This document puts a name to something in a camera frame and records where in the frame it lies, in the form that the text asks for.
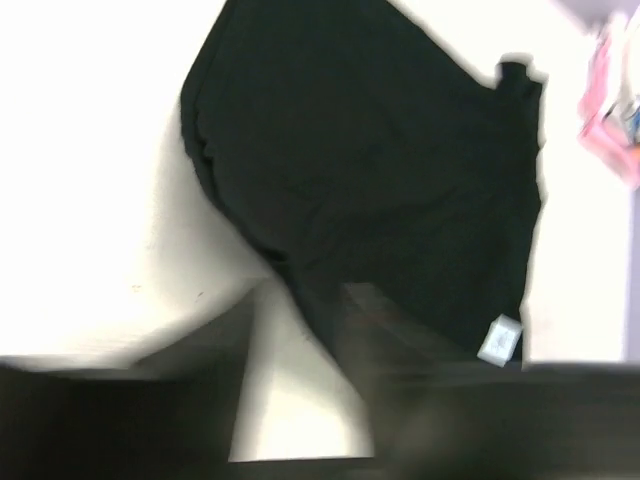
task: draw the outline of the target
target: white table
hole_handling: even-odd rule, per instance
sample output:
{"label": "white table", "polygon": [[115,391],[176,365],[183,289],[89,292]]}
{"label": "white table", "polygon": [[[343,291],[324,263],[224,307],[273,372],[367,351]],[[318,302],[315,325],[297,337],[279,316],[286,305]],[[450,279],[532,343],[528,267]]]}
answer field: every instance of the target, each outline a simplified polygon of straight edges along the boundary
{"label": "white table", "polygon": [[[551,75],[531,356],[621,360],[630,193],[575,140],[590,54],[578,25],[548,0],[396,3],[480,78],[509,51]],[[0,6],[0,353],[125,361],[265,275],[203,199],[178,132],[181,83],[221,7]],[[357,399],[271,295],[234,458],[366,454]]]}

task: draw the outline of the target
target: white label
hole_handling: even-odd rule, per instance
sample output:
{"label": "white label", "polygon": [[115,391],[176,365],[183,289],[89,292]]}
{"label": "white label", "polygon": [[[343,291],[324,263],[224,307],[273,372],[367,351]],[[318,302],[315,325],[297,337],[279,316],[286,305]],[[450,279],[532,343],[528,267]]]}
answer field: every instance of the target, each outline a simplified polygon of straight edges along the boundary
{"label": "white label", "polygon": [[500,315],[491,323],[489,333],[478,352],[478,358],[504,367],[511,360],[521,334],[522,325],[519,322]]}

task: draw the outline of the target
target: white surface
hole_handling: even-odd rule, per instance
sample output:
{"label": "white surface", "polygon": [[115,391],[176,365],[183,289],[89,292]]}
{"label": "white surface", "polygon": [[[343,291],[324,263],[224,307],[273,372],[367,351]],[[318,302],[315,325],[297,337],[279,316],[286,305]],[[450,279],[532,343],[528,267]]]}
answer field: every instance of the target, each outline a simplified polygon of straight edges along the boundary
{"label": "white surface", "polygon": [[[532,357],[620,360],[631,203],[575,141],[589,54],[577,26],[546,0],[397,4],[479,77],[508,51],[531,53],[551,75]],[[111,362],[159,329],[224,308],[264,274],[202,198],[178,134],[181,83],[221,6],[0,5],[2,354]],[[255,353],[252,425],[239,429],[235,458],[366,453],[352,392],[286,302],[281,292],[269,302],[276,328]]]}

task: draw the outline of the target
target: white bedsheet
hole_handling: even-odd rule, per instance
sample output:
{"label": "white bedsheet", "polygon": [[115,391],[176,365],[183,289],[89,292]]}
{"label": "white bedsheet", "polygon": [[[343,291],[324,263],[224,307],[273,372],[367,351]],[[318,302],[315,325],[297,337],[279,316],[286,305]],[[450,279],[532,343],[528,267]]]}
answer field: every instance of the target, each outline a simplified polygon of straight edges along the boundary
{"label": "white bedsheet", "polygon": [[[0,5],[0,354],[124,361],[265,275],[203,199],[178,132],[182,81],[222,3]],[[531,356],[620,360],[631,199],[575,140],[577,24],[549,0],[395,3],[479,78],[509,51],[550,75]],[[357,399],[271,295],[234,458],[366,454]]]}

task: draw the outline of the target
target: white tag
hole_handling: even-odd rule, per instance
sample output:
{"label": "white tag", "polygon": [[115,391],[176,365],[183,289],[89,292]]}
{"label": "white tag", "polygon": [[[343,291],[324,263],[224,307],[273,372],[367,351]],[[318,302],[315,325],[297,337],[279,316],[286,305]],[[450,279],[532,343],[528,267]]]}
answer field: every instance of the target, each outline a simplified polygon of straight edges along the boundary
{"label": "white tag", "polygon": [[491,323],[489,333],[478,352],[478,358],[504,367],[511,360],[521,334],[522,325],[519,322],[500,315]]}

